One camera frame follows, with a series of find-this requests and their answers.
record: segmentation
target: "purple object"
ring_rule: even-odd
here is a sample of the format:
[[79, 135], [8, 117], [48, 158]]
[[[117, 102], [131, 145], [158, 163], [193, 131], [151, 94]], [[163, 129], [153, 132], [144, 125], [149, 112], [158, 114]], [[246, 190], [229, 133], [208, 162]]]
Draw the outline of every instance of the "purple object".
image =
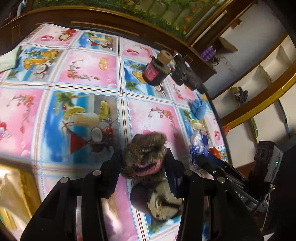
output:
[[204, 57], [204, 61], [208, 62], [211, 58], [209, 57], [209, 55]]
[[207, 47], [207, 48], [205, 49], [205, 51], [203, 51], [203, 52], [200, 54], [200, 56], [201, 56], [202, 58], [204, 58], [204, 57], [205, 57], [206, 55], [208, 55], [212, 50], [213, 50], [213, 46], [211, 45], [211, 46]]
[[204, 61], [208, 62], [215, 55], [216, 55], [216, 50], [211, 50], [211, 52], [209, 52], [209, 54], [207, 54], [203, 59], [204, 59]]

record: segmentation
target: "printed tablecloth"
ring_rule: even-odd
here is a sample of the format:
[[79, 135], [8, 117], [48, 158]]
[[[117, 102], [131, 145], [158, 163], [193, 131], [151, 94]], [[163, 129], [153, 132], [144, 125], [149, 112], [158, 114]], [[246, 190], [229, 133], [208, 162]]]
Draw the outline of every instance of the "printed tablecloth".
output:
[[[112, 146], [96, 144], [110, 132], [113, 145], [122, 149], [137, 133], [163, 132], [174, 157], [188, 161], [194, 119], [188, 100], [197, 95], [207, 103], [201, 122], [210, 145], [227, 160], [205, 95], [176, 85], [170, 76], [159, 87], [145, 84], [141, 73], [158, 50], [52, 24], [39, 26], [19, 45], [18, 67], [0, 73], [0, 153], [32, 165], [41, 200], [61, 177], [84, 177], [110, 159]], [[115, 193], [103, 200], [109, 239], [175, 240], [180, 217], [155, 224], [131, 206], [133, 185], [120, 176]]]

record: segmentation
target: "shelf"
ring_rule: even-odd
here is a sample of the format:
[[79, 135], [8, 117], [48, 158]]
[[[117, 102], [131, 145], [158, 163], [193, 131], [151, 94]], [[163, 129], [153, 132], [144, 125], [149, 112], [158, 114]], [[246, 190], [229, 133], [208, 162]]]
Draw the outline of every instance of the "shelf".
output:
[[[222, 125], [234, 128], [254, 117], [285, 94], [296, 82], [296, 48], [285, 36], [261, 62], [213, 99]], [[248, 91], [246, 102], [234, 104], [231, 87]]]
[[[270, 80], [261, 66], [253, 69], [244, 78], [237, 82], [233, 87], [242, 87], [243, 91], [248, 91], [246, 102], [254, 98], [270, 84]], [[219, 95], [213, 100], [213, 104], [220, 118], [228, 115], [239, 108], [237, 100], [230, 89]]]
[[270, 76], [272, 82], [277, 80], [292, 65], [285, 49], [282, 45], [278, 46], [262, 63], [261, 66]]
[[247, 122], [231, 129], [226, 139], [234, 167], [240, 167], [254, 161], [256, 145], [253, 142], [251, 129]]
[[265, 110], [254, 116], [258, 129], [257, 141], [273, 141], [280, 143], [287, 139], [284, 118], [279, 108], [278, 102], [273, 103]]
[[221, 119], [223, 126], [230, 129], [257, 115], [277, 101], [296, 83], [296, 61], [276, 81], [260, 94]]
[[262, 67], [259, 65], [253, 69], [249, 74], [237, 82], [233, 87], [241, 87], [243, 91], [248, 91], [248, 98], [246, 102], [253, 99], [256, 95], [261, 93], [270, 85], [270, 81]]
[[212, 102], [220, 118], [226, 116], [239, 107], [237, 100], [231, 90], [225, 91]]
[[[223, 89], [222, 91], [220, 91], [217, 95], [215, 95], [213, 97], [213, 99], [217, 98], [219, 95], [221, 95], [222, 93], [224, 93], [226, 90], [228, 90], [230, 87], [232, 87], [233, 85], [235, 85], [237, 82], [239, 82], [241, 79], [243, 79], [245, 76], [247, 76], [250, 72], [252, 72], [254, 69], [258, 68], [258, 66], [267, 58], [269, 57], [269, 55], [271, 55], [281, 44], [282, 46], [284, 46], [284, 48], [287, 47], [287, 50], [289, 50], [289, 48], [294, 48], [294, 45], [292, 42], [289, 42], [287, 39], [287, 37], [290, 39], [290, 37], [285, 34], [283, 37], [281, 37], [281, 39], [266, 53], [266, 55], [264, 55], [255, 65], [253, 65], [248, 71], [246, 71], [240, 78], [236, 79], [234, 82], [232, 82], [230, 85], [228, 85], [225, 89]], [[293, 56], [296, 56], [296, 53], [293, 54], [293, 51], [291, 51], [291, 59], [293, 58]]]

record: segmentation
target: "furry stuffed animal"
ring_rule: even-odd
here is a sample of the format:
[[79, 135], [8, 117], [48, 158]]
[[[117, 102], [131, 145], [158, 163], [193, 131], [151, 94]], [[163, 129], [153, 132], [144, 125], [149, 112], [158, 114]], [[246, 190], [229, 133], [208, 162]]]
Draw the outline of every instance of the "furry stuffed animal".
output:
[[128, 179], [161, 181], [164, 177], [164, 146], [167, 138], [162, 133], [137, 134], [123, 151], [121, 174]]

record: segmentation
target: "wooden shelf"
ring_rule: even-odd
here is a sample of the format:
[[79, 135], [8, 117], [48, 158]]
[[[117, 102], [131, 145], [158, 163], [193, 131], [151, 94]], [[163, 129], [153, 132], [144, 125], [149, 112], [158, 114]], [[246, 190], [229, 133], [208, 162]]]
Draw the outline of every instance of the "wooden shelf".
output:
[[213, 104], [220, 118], [226, 116], [228, 113], [236, 110], [239, 107], [237, 100], [231, 90], [227, 90], [219, 95], [213, 100]]
[[[211, 46], [253, 4], [254, 0], [232, 1], [227, 7], [227, 13], [193, 46], [196, 51], [201, 53]], [[192, 44], [195, 39], [189, 40], [187, 43]]]
[[[273, 104], [296, 81], [296, 48], [289, 36], [281, 39], [261, 62], [213, 99], [222, 125], [234, 128]], [[231, 87], [248, 91], [246, 102], [235, 104]]]
[[226, 88], [224, 88], [223, 90], [221, 90], [218, 94], [216, 94], [213, 97], [213, 100], [215, 98], [217, 98], [219, 95], [221, 95], [222, 93], [224, 93], [225, 91], [227, 91], [229, 88], [231, 88], [237, 82], [239, 82], [241, 79], [243, 79], [246, 75], [248, 75], [255, 68], [257, 68], [259, 66], [259, 64], [261, 64], [269, 55], [272, 54], [273, 51], [275, 51], [276, 48], [279, 47], [280, 44], [283, 44], [284, 41], [286, 41], [287, 36], [288, 36], [288, 34], [285, 33], [285, 35], [283, 37], [281, 37], [281, 39], [255, 65], [253, 65], [248, 71], [246, 71], [240, 78], [236, 79], [234, 82], [232, 82], [230, 85], [228, 85]]
[[142, 19], [113, 10], [87, 6], [55, 6], [35, 9], [0, 27], [0, 55], [11, 51], [41, 23], [65, 27], [96, 28], [116, 32], [156, 49], [177, 50], [205, 82], [216, 71], [195, 49], [176, 36]]
[[221, 119], [231, 129], [254, 117], [277, 101], [296, 83], [296, 61], [260, 94]]
[[[254, 120], [258, 129], [258, 142], [273, 141], [279, 144], [288, 139], [277, 102], [255, 115]], [[253, 141], [251, 127], [247, 121], [231, 129], [226, 138], [234, 167], [254, 161], [257, 145]]]

